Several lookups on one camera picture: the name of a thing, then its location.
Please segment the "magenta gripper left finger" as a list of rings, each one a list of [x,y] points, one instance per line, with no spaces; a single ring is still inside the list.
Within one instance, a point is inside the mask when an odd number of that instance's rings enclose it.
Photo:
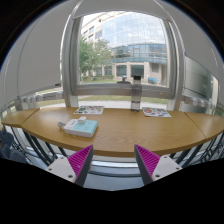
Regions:
[[[46,170],[65,180],[83,186],[93,157],[93,146],[87,146],[68,157],[56,159]]]

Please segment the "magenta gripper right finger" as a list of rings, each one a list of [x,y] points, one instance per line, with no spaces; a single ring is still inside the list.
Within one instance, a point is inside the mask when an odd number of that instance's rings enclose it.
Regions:
[[[159,156],[137,144],[134,145],[134,155],[145,185],[182,169],[169,156]]]

